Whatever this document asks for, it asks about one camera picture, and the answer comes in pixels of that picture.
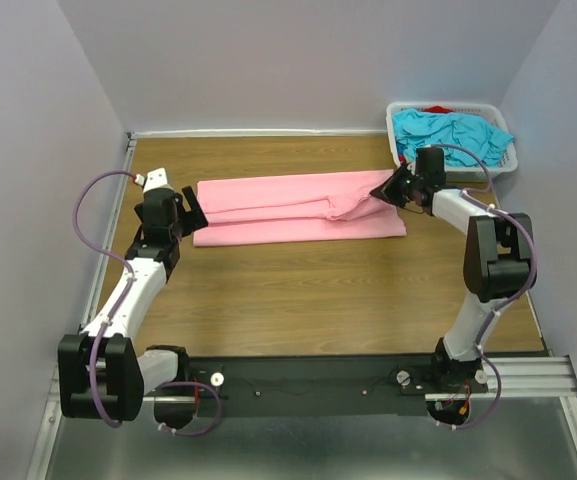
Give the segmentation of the pink t shirt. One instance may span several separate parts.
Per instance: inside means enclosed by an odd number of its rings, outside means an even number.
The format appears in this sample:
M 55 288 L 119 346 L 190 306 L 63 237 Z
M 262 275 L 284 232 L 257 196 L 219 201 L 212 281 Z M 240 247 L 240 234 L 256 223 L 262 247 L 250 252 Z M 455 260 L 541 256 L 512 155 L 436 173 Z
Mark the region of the pink t shirt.
M 198 183 L 208 226 L 196 247 L 404 237 L 396 207 L 370 192 L 389 170 L 266 176 Z

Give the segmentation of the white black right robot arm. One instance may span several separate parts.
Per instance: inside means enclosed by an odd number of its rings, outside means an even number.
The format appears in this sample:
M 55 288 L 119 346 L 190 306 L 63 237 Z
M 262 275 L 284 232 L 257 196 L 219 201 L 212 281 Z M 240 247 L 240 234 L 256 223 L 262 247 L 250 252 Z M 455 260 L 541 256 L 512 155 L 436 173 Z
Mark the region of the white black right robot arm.
M 465 153 L 487 178 L 492 175 L 472 151 L 455 144 L 431 144 L 416 150 L 414 169 L 400 166 L 370 195 L 399 208 L 409 203 L 465 235 L 463 281 L 467 289 L 451 329 L 440 338 L 424 379 L 448 392 L 471 380 L 484 362 L 484 345 L 503 312 L 530 290 L 537 277 L 532 222 L 524 213 L 508 213 L 475 198 L 467 188 L 447 184 L 445 154 Z

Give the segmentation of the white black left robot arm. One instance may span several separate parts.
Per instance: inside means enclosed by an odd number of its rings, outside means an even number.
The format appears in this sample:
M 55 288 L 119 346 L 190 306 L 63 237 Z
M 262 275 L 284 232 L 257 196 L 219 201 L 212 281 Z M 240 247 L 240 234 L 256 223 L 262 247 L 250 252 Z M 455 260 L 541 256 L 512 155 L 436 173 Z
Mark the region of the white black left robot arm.
M 140 226 L 106 304 L 78 334 L 58 345 L 59 393 L 68 418 L 101 419 L 112 427 L 134 420 L 145 394 L 182 393 L 190 380 L 182 347 L 154 346 L 137 355 L 134 340 L 180 258 L 183 238 L 208 221 L 189 186 L 147 190 L 135 207 Z

